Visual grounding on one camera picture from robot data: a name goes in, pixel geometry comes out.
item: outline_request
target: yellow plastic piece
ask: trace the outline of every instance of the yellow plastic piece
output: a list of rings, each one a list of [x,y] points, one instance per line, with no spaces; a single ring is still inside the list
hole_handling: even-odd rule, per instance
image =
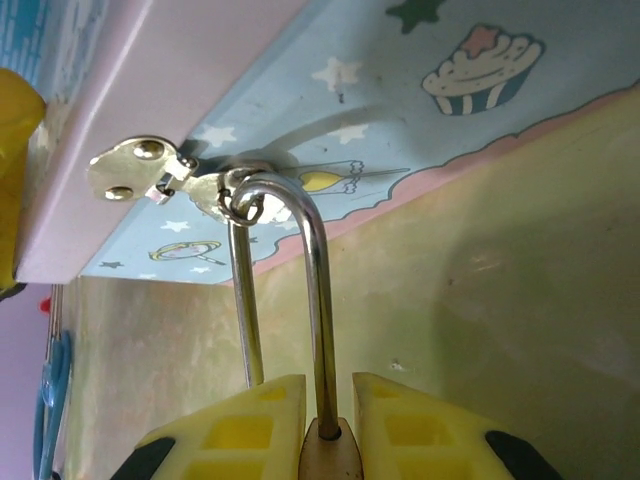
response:
[[[371,373],[353,375],[367,480],[512,480],[484,440],[495,422]]]
[[[304,375],[288,375],[154,430],[171,437],[153,480],[294,480],[306,421]]]
[[[0,289],[15,285],[13,255],[27,143],[44,112],[38,93],[16,73],[0,68]]]

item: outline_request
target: white star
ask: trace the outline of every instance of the white star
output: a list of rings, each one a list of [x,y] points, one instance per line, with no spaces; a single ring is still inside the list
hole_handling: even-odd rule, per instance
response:
[[[216,128],[211,125],[203,125],[202,133],[197,135],[199,140],[204,140],[212,147],[218,148],[224,142],[235,142],[238,139],[233,136],[233,127]]]
[[[327,89],[335,92],[336,87],[342,83],[358,83],[356,72],[362,67],[362,62],[342,63],[336,57],[331,57],[327,62],[327,68],[311,75],[314,80],[327,82]]]
[[[342,124],[340,130],[329,133],[332,137],[340,137],[340,145],[346,145],[351,140],[356,138],[364,138],[364,131],[369,128],[369,125],[346,125]]]
[[[172,222],[171,220],[167,220],[165,224],[160,228],[163,230],[173,230],[174,232],[181,232],[182,230],[188,230],[191,227],[189,226],[189,222]]]
[[[278,228],[284,228],[285,230],[293,230],[294,228],[298,228],[298,222],[294,220],[287,220],[286,222],[276,224]]]

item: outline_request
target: yellow wall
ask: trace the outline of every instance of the yellow wall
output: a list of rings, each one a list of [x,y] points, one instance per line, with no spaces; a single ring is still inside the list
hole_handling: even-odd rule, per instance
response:
[[[343,415],[371,371],[510,425],[566,478],[640,477],[638,111],[636,91],[331,243]],[[304,283],[302,258],[257,280],[268,378],[312,374]],[[243,388],[230,289],[74,290],[70,479]]]

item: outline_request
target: curved metal rod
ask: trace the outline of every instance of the curved metal rod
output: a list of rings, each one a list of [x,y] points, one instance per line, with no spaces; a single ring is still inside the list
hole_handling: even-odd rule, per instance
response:
[[[231,209],[246,212],[263,195],[273,195],[284,202],[302,233],[311,316],[318,433],[325,440],[335,440],[340,436],[340,427],[327,235],[320,213],[309,194],[278,174],[263,172],[249,176],[235,190]]]
[[[231,248],[233,288],[240,326],[240,344],[245,365],[244,374],[247,387],[251,388],[264,383],[264,367],[248,227],[229,222],[229,248]]]

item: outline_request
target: green star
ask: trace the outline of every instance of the green star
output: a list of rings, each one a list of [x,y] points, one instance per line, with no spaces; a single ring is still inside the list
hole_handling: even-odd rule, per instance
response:
[[[438,7],[445,0],[405,0],[402,5],[387,8],[387,15],[402,20],[402,34],[407,35],[420,22],[435,23],[438,18]]]
[[[103,268],[113,268],[115,270],[118,267],[124,267],[124,264],[121,262],[100,262],[100,265],[98,266]]]

